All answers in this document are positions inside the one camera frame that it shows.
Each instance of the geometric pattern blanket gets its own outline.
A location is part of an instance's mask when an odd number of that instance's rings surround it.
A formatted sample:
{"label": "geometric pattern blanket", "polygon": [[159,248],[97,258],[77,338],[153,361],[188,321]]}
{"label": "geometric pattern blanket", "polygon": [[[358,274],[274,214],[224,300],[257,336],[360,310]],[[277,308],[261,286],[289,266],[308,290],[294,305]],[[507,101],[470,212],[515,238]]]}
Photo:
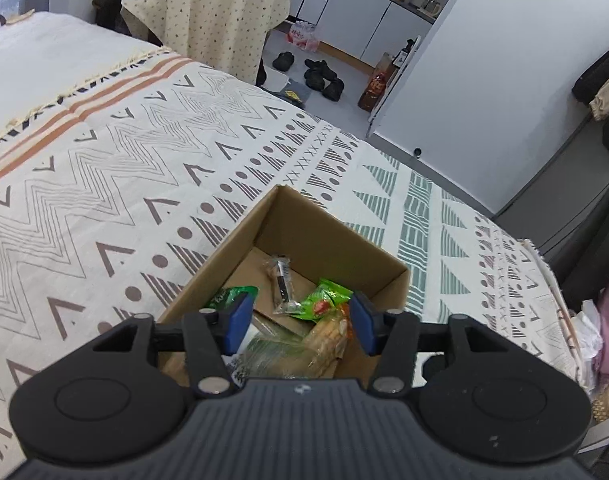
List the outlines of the geometric pattern blanket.
{"label": "geometric pattern blanket", "polygon": [[274,184],[403,261],[411,312],[469,314],[575,377],[536,253],[350,133],[160,49],[0,139],[0,478],[22,460],[17,386],[125,317],[163,313]]}

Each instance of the kitchen appliance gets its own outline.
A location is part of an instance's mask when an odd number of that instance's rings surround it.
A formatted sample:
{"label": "kitchen appliance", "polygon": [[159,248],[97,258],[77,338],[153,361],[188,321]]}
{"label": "kitchen appliance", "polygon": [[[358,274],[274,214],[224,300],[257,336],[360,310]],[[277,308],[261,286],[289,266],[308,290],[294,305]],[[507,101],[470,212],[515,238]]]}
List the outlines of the kitchen appliance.
{"label": "kitchen appliance", "polygon": [[421,8],[424,9],[429,16],[435,18],[442,10],[442,5],[438,0],[425,0]]}

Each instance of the metal screw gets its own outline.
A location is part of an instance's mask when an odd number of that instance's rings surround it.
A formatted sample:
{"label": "metal screw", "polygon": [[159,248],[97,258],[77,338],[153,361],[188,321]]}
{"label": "metal screw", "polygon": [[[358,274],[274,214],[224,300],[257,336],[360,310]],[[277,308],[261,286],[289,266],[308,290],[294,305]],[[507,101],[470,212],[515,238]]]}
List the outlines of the metal screw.
{"label": "metal screw", "polygon": [[198,383],[198,389],[206,394],[222,394],[229,389],[230,382],[224,377],[205,377]]}
{"label": "metal screw", "polygon": [[379,377],[374,381],[374,390],[382,394],[396,394],[404,387],[405,383],[398,377]]}

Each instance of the mattress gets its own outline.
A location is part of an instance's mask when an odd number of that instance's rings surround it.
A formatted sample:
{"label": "mattress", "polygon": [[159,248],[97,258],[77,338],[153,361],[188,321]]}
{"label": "mattress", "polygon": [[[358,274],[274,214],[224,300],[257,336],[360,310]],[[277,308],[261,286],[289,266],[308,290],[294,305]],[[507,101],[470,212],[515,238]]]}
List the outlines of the mattress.
{"label": "mattress", "polygon": [[[43,33],[67,27],[107,48]],[[531,244],[350,132],[68,16],[3,27],[0,66],[22,82],[0,70],[0,124],[12,124],[0,132],[0,477],[22,460],[7,416],[17,386],[126,317],[163,313],[275,184],[403,261],[410,312],[468,314],[577,376],[568,313]]]}

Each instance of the kitchen cabinet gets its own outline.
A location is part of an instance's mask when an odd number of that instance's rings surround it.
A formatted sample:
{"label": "kitchen cabinet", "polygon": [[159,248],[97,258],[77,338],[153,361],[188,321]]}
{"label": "kitchen cabinet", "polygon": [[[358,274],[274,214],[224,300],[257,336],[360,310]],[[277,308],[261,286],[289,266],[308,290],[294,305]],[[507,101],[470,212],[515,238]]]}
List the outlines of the kitchen cabinet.
{"label": "kitchen cabinet", "polygon": [[298,13],[298,20],[305,20],[315,25],[315,23],[318,23],[326,3],[327,0],[304,0]]}
{"label": "kitchen cabinet", "polygon": [[329,0],[318,21],[318,37],[360,59],[389,4],[389,0]]}
{"label": "kitchen cabinet", "polygon": [[300,10],[300,6],[302,5],[303,0],[291,0],[291,4],[289,6],[289,14],[291,16],[297,16],[298,10]]}
{"label": "kitchen cabinet", "polygon": [[431,24],[421,17],[397,4],[389,5],[360,59],[371,66],[376,66],[382,54],[388,52],[395,57],[407,40],[415,40],[418,36],[423,39]]}

